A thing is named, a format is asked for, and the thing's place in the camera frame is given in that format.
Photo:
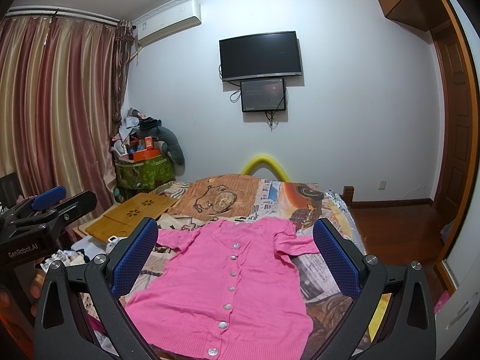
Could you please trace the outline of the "person's left hand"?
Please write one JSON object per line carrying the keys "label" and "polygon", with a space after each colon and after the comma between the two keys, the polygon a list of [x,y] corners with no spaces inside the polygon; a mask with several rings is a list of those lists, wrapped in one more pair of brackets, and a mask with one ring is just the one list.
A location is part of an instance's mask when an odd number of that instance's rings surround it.
{"label": "person's left hand", "polygon": [[[30,305],[30,312],[33,317],[36,316],[38,311],[39,298],[41,297],[41,290],[45,280],[45,272],[42,269],[35,270],[35,276],[32,278],[32,281],[29,285],[30,297],[32,297],[32,302]],[[11,317],[8,314],[11,314],[12,311],[20,306],[20,300],[16,294],[7,288],[1,289],[1,314],[5,316],[7,320],[10,320],[13,323],[17,323],[16,316]]]}

